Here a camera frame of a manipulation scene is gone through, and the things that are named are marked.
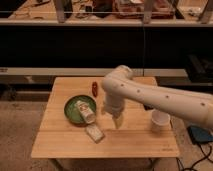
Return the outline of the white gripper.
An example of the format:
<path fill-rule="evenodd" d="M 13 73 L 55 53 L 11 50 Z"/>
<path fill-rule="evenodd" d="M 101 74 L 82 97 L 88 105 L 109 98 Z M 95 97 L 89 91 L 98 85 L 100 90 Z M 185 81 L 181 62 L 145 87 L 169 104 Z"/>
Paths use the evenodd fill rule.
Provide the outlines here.
<path fill-rule="evenodd" d="M 113 122 L 115 124 L 115 128 L 119 129 L 123 123 L 123 116 L 121 115 L 124 110 L 124 102 L 122 103 L 104 103 L 104 110 L 111 114 L 113 118 Z"/>

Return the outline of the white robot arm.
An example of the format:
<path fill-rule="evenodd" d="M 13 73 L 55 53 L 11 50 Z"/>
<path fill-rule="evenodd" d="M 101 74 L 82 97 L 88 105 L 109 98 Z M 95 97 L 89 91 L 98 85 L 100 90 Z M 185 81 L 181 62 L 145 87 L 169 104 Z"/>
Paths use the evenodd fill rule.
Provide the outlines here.
<path fill-rule="evenodd" d="M 119 118 L 129 99 L 213 130 L 213 95 L 135 82 L 133 71 L 120 65 L 101 82 L 104 109 Z"/>

